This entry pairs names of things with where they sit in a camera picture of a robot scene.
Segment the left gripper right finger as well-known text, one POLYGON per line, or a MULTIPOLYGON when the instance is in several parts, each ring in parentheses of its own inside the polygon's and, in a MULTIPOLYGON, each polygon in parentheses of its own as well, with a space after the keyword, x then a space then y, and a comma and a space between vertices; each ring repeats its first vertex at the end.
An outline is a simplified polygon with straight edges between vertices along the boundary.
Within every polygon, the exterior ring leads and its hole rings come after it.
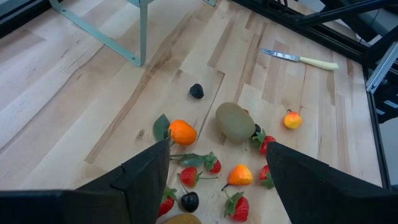
POLYGON ((271 178, 292 223, 397 223, 397 193, 277 142, 267 145, 271 178))

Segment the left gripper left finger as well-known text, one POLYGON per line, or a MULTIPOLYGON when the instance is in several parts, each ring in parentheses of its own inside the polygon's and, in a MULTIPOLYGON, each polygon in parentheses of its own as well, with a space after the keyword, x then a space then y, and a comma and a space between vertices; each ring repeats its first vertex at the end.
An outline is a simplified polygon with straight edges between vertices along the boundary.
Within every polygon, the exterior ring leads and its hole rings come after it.
POLYGON ((155 223, 169 159, 162 140, 75 190, 2 191, 1 223, 155 223))

